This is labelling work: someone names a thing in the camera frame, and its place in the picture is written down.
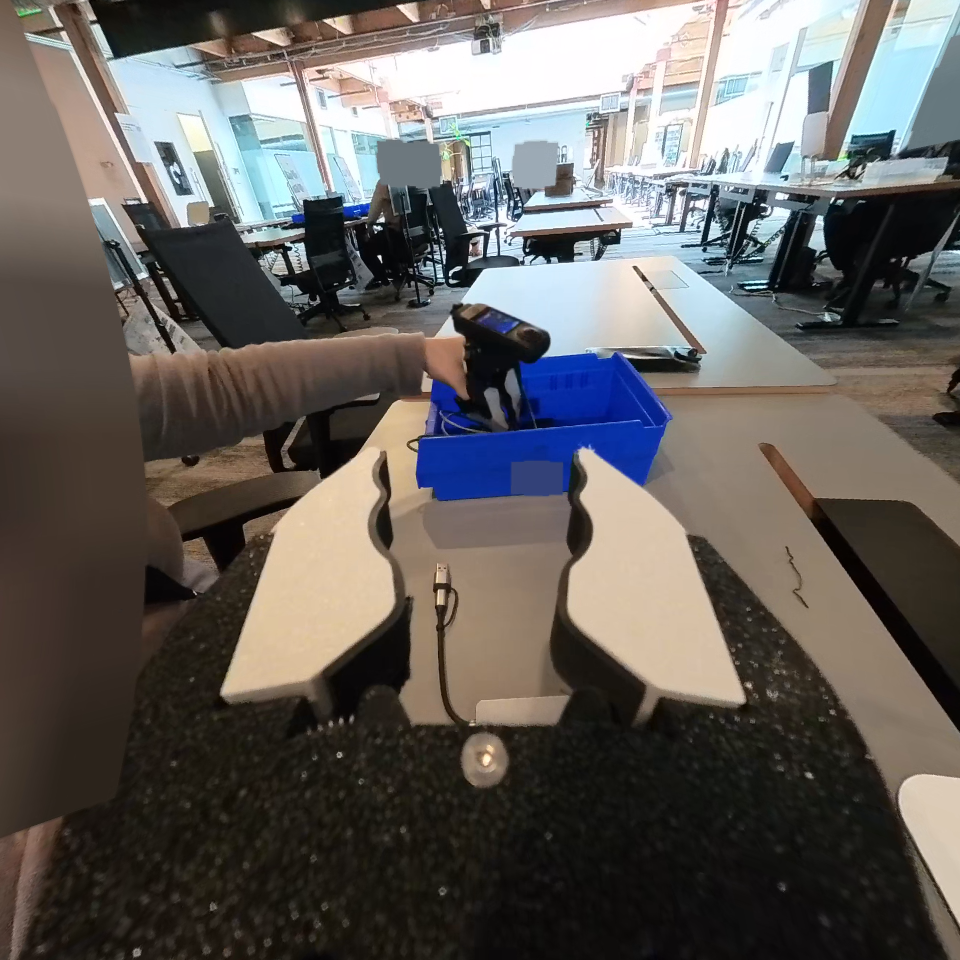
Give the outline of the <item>person's left hand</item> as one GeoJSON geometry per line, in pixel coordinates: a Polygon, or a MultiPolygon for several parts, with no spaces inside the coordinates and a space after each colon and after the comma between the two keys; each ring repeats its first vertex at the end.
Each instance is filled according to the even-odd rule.
{"type": "Polygon", "coordinates": [[[455,334],[425,340],[423,372],[453,390],[459,399],[468,400],[465,338],[455,334]]]}

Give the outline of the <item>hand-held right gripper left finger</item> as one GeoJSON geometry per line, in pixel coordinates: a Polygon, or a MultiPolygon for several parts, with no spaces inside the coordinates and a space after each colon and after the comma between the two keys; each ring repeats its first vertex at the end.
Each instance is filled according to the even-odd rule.
{"type": "Polygon", "coordinates": [[[230,706],[305,701],[347,720],[411,676],[411,602],[391,551],[387,453],[363,450],[284,514],[221,686],[230,706]]]}

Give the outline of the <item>white square stand base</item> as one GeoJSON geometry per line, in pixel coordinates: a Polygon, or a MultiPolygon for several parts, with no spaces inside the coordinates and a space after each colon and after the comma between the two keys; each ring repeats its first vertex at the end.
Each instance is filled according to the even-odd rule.
{"type": "Polygon", "coordinates": [[[914,774],[897,791],[907,834],[946,907],[959,921],[959,778],[914,774]]]}

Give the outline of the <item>black office chair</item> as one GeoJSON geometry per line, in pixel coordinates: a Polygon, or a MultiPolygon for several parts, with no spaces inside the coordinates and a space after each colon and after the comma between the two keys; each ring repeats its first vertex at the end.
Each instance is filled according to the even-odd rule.
{"type": "Polygon", "coordinates": [[[370,319],[361,303],[344,304],[339,293],[355,287],[357,274],[346,236],[346,220],[341,198],[307,198],[303,201],[303,247],[306,268],[294,277],[294,286],[314,303],[302,311],[302,322],[322,313],[341,333],[348,329],[342,322],[347,313],[359,312],[370,319]]]}
{"type": "MultiPolygon", "coordinates": [[[[302,323],[282,294],[270,282],[244,245],[234,225],[206,225],[146,229],[141,231],[149,253],[171,283],[182,304],[190,308],[215,337],[220,347],[239,350],[247,346],[309,339],[302,323]]],[[[282,446],[295,422],[263,434],[270,468],[316,470],[326,477],[359,450],[354,441],[331,441],[330,422],[340,410],[376,406],[380,394],[358,397],[308,414],[306,424],[294,438],[293,466],[285,466],[282,446]],[[312,453],[297,442],[309,431],[312,453]]]]}
{"type": "Polygon", "coordinates": [[[520,258],[496,251],[489,253],[491,236],[506,222],[468,223],[449,182],[430,187],[428,196],[441,233],[442,275],[445,286],[469,289],[486,270],[519,267],[520,258]]]}

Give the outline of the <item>silver foil bag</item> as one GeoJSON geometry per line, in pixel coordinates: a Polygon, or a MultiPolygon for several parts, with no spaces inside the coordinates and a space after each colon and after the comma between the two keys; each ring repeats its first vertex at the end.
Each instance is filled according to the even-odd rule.
{"type": "Polygon", "coordinates": [[[622,356],[640,373],[687,374],[701,369],[704,358],[698,349],[669,345],[590,347],[585,351],[600,359],[622,356]]]}

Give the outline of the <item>black ceiling beam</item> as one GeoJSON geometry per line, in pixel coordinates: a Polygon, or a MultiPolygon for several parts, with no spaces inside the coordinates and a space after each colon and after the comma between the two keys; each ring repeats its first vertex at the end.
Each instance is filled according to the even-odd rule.
{"type": "Polygon", "coordinates": [[[366,56],[470,40],[494,2],[143,1],[90,2],[117,58],[176,47],[219,49],[218,57],[309,44],[366,56]]]}

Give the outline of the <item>wooden top office desk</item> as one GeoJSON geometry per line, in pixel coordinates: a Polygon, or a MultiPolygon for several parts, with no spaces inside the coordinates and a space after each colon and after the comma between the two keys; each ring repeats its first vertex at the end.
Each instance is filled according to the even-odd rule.
{"type": "Polygon", "coordinates": [[[892,306],[899,302],[902,278],[914,282],[911,295],[929,284],[930,275],[907,269],[909,261],[922,255],[939,254],[958,227],[958,180],[946,177],[930,181],[899,179],[880,185],[860,181],[832,180],[821,183],[790,182],[778,175],[760,177],[740,174],[715,176],[712,187],[716,200],[736,202],[734,230],[730,235],[733,250],[748,209],[760,204],[790,212],[774,266],[763,290],[775,294],[787,289],[788,275],[801,263],[813,221],[830,210],[844,215],[856,211],[860,203],[872,203],[883,216],[867,231],[855,249],[849,282],[834,293],[828,307],[841,306],[838,313],[825,309],[816,318],[797,324],[801,331],[859,330],[896,327],[895,318],[861,321],[860,316],[871,291],[884,282],[894,293],[892,306]]]}
{"type": "Polygon", "coordinates": [[[589,243],[591,260],[598,261],[633,227],[633,218],[612,205],[541,213],[527,209],[509,235],[521,242],[525,259],[572,263],[577,244],[589,243]]]}

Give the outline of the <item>blue plastic bin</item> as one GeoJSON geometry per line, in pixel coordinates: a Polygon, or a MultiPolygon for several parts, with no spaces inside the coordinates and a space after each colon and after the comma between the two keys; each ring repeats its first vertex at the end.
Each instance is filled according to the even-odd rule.
{"type": "Polygon", "coordinates": [[[417,485],[454,501],[552,496],[570,486],[574,455],[593,450],[639,485],[646,482],[671,414],[620,354],[547,356],[521,365],[515,431],[492,432],[459,411],[435,381],[417,442],[417,485]]]}

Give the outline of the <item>person's left forearm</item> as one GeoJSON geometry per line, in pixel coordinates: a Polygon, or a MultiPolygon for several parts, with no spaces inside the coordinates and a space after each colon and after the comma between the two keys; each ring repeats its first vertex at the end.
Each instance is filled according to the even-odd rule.
{"type": "Polygon", "coordinates": [[[128,357],[146,462],[201,455],[343,404],[420,393],[422,333],[128,357]]]}

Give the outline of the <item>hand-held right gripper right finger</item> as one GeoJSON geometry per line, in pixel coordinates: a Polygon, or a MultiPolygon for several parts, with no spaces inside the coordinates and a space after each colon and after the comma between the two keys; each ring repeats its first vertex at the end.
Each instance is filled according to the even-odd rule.
{"type": "Polygon", "coordinates": [[[747,696],[685,527],[595,450],[574,453],[569,558],[558,580],[551,664],[626,727],[663,702],[740,710],[747,696]]]}

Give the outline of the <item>grey office desk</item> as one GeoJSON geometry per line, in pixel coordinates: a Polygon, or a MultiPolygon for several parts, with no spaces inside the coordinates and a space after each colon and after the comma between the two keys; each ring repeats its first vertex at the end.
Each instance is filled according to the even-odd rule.
{"type": "Polygon", "coordinates": [[[662,397],[820,394],[836,379],[673,256],[486,270],[462,296],[550,333],[548,356],[688,346],[699,369],[644,373],[662,397]]]}

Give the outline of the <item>easel board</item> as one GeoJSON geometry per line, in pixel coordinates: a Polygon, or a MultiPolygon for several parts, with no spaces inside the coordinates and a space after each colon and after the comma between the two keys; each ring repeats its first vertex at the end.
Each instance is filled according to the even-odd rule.
{"type": "Polygon", "coordinates": [[[176,352],[174,339],[143,285],[143,282],[149,280],[149,273],[135,252],[132,242],[122,230],[113,210],[104,198],[89,198],[87,203],[102,246],[114,295],[126,310],[121,292],[131,291],[138,303],[145,308],[160,342],[170,354],[174,354],[176,352]]]}

